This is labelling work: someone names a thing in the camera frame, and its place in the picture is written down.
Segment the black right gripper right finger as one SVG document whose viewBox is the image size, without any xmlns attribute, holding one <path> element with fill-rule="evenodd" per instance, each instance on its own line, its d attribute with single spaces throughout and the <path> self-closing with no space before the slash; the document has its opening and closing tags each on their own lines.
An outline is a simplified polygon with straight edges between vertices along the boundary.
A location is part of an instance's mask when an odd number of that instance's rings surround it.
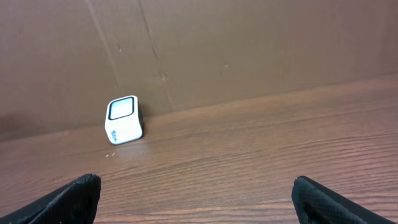
<svg viewBox="0 0 398 224">
<path fill-rule="evenodd" d="M 292 201 L 300 224 L 394 224 L 306 177 L 297 177 Z"/>
</svg>

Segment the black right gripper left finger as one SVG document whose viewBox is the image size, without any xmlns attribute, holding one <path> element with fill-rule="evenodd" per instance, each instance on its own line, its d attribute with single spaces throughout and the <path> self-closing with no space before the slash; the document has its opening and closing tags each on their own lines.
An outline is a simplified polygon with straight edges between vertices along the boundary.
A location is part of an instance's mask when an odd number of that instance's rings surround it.
<svg viewBox="0 0 398 224">
<path fill-rule="evenodd" d="M 93 224 L 101 178 L 85 174 L 8 215 L 3 224 Z"/>
</svg>

